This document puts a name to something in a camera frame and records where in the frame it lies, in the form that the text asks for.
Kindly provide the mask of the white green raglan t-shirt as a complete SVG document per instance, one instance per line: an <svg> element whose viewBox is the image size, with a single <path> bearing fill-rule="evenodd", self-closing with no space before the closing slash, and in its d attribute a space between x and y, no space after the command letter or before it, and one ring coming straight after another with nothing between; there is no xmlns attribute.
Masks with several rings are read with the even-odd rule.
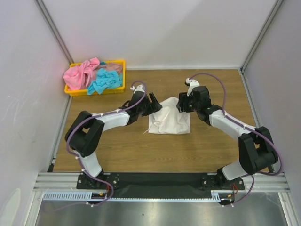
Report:
<svg viewBox="0 0 301 226"><path fill-rule="evenodd" d="M190 133L190 114L180 113L176 107L178 98L170 97L160 104L162 108L149 115L148 133L182 135Z"/></svg>

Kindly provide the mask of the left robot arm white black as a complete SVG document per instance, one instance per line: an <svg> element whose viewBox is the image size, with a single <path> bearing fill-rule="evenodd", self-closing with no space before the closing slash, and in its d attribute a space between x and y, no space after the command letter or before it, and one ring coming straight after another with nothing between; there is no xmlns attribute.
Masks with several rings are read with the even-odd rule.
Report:
<svg viewBox="0 0 301 226"><path fill-rule="evenodd" d="M91 114L82 111L77 116L65 135L67 152L79 160L87 183L92 188L99 188L103 184L103 168L96 156L96 148L103 132L128 126L138 118L149 116L162 109L162 105L153 93L136 91L131 99L114 111Z"/></svg>

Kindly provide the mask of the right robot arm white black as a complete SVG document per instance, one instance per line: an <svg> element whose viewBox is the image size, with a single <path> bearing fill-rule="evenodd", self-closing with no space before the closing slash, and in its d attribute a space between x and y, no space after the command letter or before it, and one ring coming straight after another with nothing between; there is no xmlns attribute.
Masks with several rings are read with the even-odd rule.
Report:
<svg viewBox="0 0 301 226"><path fill-rule="evenodd" d="M217 170L216 183L221 189L228 189L234 180L258 173L279 161L269 130L243 124L222 107L213 105L207 87L189 84L188 91L179 94L176 107L181 113L195 112L201 121L237 141L238 160Z"/></svg>

